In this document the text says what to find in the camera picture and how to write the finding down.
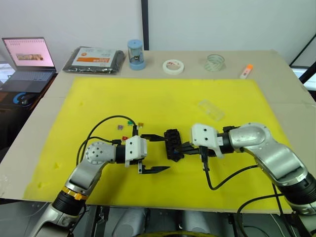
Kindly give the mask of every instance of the laptop screen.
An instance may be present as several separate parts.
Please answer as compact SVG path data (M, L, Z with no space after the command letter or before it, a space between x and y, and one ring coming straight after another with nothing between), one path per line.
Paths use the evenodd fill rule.
M16 66L54 67L44 38L3 39Z

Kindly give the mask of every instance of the white wall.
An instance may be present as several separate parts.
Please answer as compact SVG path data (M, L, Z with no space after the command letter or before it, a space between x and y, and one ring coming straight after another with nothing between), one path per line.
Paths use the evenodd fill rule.
M1 0L0 38L44 36L57 70L78 46L143 39L140 0ZM0 42L0 54L9 58Z
M315 0L149 0L150 50L274 49L290 63L315 25Z
M310 67L314 62L316 62L316 38L314 38L310 45L308 45L303 53L295 60L293 66Z

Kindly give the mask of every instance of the roll of tape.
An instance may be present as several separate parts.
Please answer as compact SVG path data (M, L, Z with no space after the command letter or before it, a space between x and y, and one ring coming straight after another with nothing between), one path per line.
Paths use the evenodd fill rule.
M183 72L184 64L180 60L170 59L163 63L162 69L167 74L178 75Z

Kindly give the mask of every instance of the yellow foam mat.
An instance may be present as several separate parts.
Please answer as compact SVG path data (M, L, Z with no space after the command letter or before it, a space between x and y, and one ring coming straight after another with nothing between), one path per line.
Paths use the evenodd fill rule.
M212 120L198 106L208 100L225 116ZM265 124L274 138L289 142L255 81L225 79L113 79L76 78L51 128L33 179L24 198L53 201L76 165L80 144L96 123L111 115L126 115L144 123L140 134L162 135L178 129L182 142L189 141L190 128L204 123L222 131L223 126L248 122ZM117 125L124 125L118 130ZM130 137L132 127L122 118L111 119L93 133L105 139ZM271 182L258 168L245 171L220 189L209 189L198 155L179 162L168 160L164 142L148 142L146 168L170 166L159 174L139 175L137 166L109 164L88 199L88 204L132 205L208 210L237 210L245 201L273 194ZM233 172L255 164L246 153L210 158L214 185ZM282 198L285 210L290 210ZM257 201L248 210L277 210L274 198Z

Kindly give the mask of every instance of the table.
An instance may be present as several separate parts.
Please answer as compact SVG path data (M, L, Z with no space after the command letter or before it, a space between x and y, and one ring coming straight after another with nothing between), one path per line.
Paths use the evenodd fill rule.
M203 68L207 55L213 53L225 58L224 70L207 72ZM181 60L185 64L184 72L177 76L165 74L162 64L167 59ZM293 150L310 173L316 176L316 103L277 52L145 51L145 60L145 69L133 71L129 68L128 59L125 59L121 71L111 77L234 79L239 77L247 64L252 64L253 70L248 78L256 80ZM9 182L3 198L23 199L50 128L74 78L78 76L86 75L58 74L12 144L0 165L0 176L5 174Z

